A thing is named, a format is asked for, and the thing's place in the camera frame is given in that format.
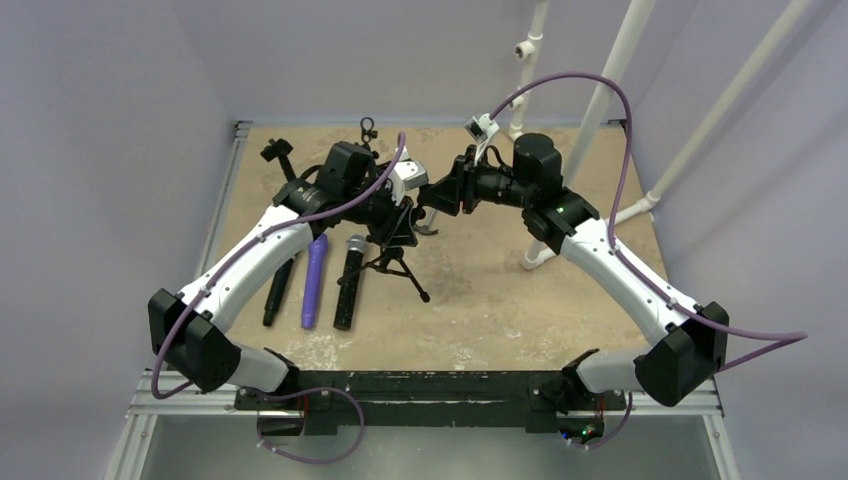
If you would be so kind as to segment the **black tripod stand shock mount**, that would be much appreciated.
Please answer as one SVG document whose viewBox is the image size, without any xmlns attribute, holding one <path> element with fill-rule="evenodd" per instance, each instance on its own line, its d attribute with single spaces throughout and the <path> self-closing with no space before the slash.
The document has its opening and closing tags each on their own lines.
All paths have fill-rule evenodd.
<svg viewBox="0 0 848 480">
<path fill-rule="evenodd" d="M 370 222 L 367 223 L 368 234 L 366 235 L 366 242 L 370 242 Z M 405 248 L 379 248 L 379 254 L 372 260 L 366 261 L 363 264 L 363 270 L 372 269 L 377 273 L 384 275 L 394 275 L 401 278 L 409 279 L 422 302 L 429 303 L 431 300 L 430 295 L 423 288 L 421 283 L 418 281 L 411 268 L 407 265 L 404 260 Z"/>
</svg>

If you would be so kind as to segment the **black microphone silver grille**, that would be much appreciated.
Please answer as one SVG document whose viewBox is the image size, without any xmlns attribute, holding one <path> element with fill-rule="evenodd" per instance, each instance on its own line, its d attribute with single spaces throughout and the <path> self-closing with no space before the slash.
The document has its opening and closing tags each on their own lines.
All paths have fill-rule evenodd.
<svg viewBox="0 0 848 480">
<path fill-rule="evenodd" d="M 352 235 L 347 240 L 346 247 L 342 275 L 337 280 L 339 294 L 333 321 L 333 327 L 340 331 L 349 331 L 352 328 L 360 274 L 367 250 L 366 238 L 359 234 Z"/>
</svg>

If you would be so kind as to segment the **purple microphone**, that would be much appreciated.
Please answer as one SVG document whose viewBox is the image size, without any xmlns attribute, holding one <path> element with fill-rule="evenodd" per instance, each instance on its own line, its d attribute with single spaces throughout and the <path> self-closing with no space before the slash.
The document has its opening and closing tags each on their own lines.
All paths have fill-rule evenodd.
<svg viewBox="0 0 848 480">
<path fill-rule="evenodd" d="M 328 237 L 322 233 L 308 248 L 308 263 L 301 309 L 301 327 L 306 330 L 312 330 L 315 327 L 324 274 L 324 260 L 328 247 Z"/>
</svg>

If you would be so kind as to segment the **black tripod stand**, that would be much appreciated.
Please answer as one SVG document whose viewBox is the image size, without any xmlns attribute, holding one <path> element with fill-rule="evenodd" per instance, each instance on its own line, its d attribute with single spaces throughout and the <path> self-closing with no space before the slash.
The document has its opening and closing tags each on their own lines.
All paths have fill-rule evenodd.
<svg viewBox="0 0 848 480">
<path fill-rule="evenodd" d="M 360 127 L 360 144 L 363 148 L 374 154 L 370 143 L 378 138 L 378 131 L 375 129 L 375 120 L 370 116 L 364 116 L 359 121 Z"/>
</svg>

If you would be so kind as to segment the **black wireless microphone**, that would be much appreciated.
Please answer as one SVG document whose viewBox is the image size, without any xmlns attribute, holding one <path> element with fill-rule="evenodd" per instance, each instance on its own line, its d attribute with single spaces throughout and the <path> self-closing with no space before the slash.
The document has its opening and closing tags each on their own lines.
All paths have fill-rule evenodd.
<svg viewBox="0 0 848 480">
<path fill-rule="evenodd" d="M 262 325 L 264 327 L 271 327 L 275 322 L 276 316 L 285 297 L 293 265 L 294 258 L 287 260 L 276 270 L 271 279 L 269 292 L 264 305 L 262 319 Z"/>
</svg>

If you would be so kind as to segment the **black round-base mic stand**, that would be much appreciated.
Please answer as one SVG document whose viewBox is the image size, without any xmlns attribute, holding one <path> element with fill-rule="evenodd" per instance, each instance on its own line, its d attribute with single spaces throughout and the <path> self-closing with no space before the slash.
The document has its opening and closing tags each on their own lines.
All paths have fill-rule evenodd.
<svg viewBox="0 0 848 480">
<path fill-rule="evenodd" d="M 297 174 L 289 159 L 293 146 L 285 139 L 269 139 L 268 144 L 261 150 L 260 155 L 266 162 L 276 160 L 287 181 L 297 178 Z"/>
</svg>

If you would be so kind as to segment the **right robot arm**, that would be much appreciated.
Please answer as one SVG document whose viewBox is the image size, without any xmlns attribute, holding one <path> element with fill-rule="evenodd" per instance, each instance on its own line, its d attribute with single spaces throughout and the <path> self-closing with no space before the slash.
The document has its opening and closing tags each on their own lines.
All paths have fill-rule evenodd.
<svg viewBox="0 0 848 480">
<path fill-rule="evenodd" d="M 567 364 L 561 392 L 569 404 L 584 407 L 620 389 L 674 407 L 724 366 L 727 311 L 683 294 L 610 234 L 598 210 L 563 186 L 562 155 L 549 136 L 521 136 L 511 167 L 476 161 L 475 153 L 469 146 L 445 177 L 421 187 L 419 204 L 451 216 L 481 202 L 520 209 L 528 232 L 600 285 L 648 343 L 633 353 L 590 350 Z"/>
</svg>

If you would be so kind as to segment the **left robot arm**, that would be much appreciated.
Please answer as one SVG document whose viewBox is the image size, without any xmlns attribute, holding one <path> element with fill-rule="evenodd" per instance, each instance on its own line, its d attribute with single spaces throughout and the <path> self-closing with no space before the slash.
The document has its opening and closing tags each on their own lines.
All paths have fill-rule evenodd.
<svg viewBox="0 0 848 480">
<path fill-rule="evenodd" d="M 335 143 L 323 164 L 294 174 L 290 143 L 272 140 L 265 159 L 279 159 L 286 182 L 261 218 L 221 259 L 175 293 L 160 289 L 148 302 L 155 354 L 151 390 L 166 399 L 189 386 L 204 392 L 224 384 L 259 391 L 272 408 L 297 399 L 298 382 L 287 359 L 270 349 L 231 340 L 228 332 L 248 301 L 289 260 L 341 222 L 381 228 L 414 207 L 408 195 L 425 182 L 426 170 L 410 158 L 399 134 L 391 159 L 378 164 L 373 151 Z"/>
</svg>

